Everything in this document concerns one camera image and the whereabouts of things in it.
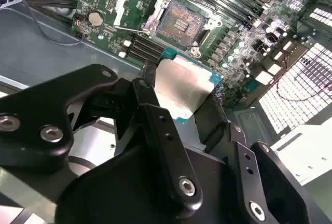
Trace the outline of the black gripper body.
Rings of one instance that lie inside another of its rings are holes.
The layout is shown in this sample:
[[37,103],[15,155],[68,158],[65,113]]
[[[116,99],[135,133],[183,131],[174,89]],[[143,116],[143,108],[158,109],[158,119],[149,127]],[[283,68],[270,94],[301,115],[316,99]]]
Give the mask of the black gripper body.
[[136,146],[74,180],[61,196],[56,223],[244,223],[226,166],[187,150],[203,190],[202,206],[177,219],[144,146]]

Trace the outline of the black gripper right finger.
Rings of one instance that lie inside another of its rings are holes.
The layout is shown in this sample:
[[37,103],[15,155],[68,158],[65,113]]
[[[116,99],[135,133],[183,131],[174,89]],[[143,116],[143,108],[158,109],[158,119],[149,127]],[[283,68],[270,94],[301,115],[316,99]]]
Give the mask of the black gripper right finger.
[[249,144],[214,93],[194,112],[204,153],[222,164],[224,223],[331,223],[267,144]]

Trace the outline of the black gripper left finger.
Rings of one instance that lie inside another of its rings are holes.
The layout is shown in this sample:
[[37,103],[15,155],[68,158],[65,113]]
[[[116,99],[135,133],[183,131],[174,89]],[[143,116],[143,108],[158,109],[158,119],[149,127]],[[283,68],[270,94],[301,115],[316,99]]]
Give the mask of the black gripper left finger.
[[144,146],[175,213],[203,202],[187,152],[167,109],[145,79],[119,79],[92,64],[1,99],[1,165],[54,172],[65,165],[74,132],[97,117],[116,121],[125,151]]

